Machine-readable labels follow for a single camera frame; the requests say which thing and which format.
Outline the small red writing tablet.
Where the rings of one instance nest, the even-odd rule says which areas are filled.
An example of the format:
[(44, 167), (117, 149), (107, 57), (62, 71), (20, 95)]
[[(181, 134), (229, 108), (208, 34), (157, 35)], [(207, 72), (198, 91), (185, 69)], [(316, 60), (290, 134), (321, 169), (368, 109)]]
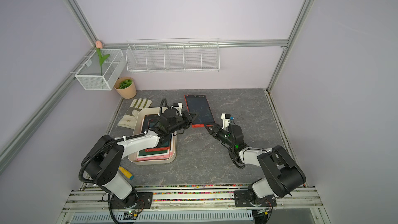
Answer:
[(192, 123), (193, 128), (202, 128), (205, 127), (205, 124), (215, 123), (206, 95), (186, 94), (184, 95), (184, 99), (188, 111), (197, 114), (196, 119)]

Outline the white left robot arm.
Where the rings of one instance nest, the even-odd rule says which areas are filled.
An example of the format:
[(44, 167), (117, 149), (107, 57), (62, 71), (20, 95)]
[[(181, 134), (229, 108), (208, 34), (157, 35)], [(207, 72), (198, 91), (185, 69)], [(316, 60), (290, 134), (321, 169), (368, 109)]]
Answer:
[(165, 110), (143, 133), (118, 139), (102, 136), (83, 159), (79, 180), (98, 185), (112, 196), (112, 200), (119, 200), (121, 207), (136, 207), (139, 202), (136, 189), (119, 173), (121, 160), (135, 152), (156, 147), (175, 132), (188, 129), (197, 115), (188, 111), (178, 114), (175, 110)]

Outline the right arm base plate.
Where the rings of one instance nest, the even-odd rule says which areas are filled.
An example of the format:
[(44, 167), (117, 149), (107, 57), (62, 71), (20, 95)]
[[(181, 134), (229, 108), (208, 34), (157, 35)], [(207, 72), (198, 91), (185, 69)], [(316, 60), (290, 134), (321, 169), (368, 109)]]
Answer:
[(232, 199), (236, 207), (275, 207), (277, 206), (274, 195), (259, 198), (254, 192), (246, 190), (236, 190), (232, 194)]

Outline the large red writing tablet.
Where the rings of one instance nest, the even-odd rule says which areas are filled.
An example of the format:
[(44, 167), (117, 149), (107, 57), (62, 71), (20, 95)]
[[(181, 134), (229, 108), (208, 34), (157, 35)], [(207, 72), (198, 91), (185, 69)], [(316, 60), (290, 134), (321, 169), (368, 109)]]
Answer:
[[(142, 128), (141, 131), (144, 132), (148, 130), (149, 128), (153, 127), (155, 122), (158, 120), (159, 116), (156, 114), (153, 115), (145, 115), (143, 123), (142, 123)], [(167, 137), (167, 140), (164, 141), (162, 144), (158, 144), (154, 148), (147, 148), (145, 149), (145, 152), (157, 152), (157, 151), (167, 151), (171, 149), (171, 144), (172, 144), (172, 135), (170, 134)]]

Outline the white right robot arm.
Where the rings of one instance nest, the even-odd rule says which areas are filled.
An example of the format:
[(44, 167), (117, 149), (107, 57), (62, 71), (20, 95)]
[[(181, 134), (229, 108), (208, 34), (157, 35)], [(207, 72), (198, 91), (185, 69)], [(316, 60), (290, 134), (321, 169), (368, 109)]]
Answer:
[(261, 168), (264, 177), (253, 182), (243, 193), (234, 193), (238, 204), (273, 207), (271, 197), (280, 198), (306, 183), (306, 176), (282, 146), (253, 148), (244, 142), (240, 126), (230, 125), (225, 130), (219, 124), (205, 124), (208, 133), (228, 150), (233, 164), (244, 169), (247, 165)]

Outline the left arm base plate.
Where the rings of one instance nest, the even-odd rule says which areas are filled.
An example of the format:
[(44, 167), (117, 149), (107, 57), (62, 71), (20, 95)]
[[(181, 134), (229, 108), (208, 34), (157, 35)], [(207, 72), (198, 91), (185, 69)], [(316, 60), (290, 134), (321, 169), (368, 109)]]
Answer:
[(150, 209), (153, 192), (133, 192), (124, 200), (112, 196), (110, 206), (112, 209)]

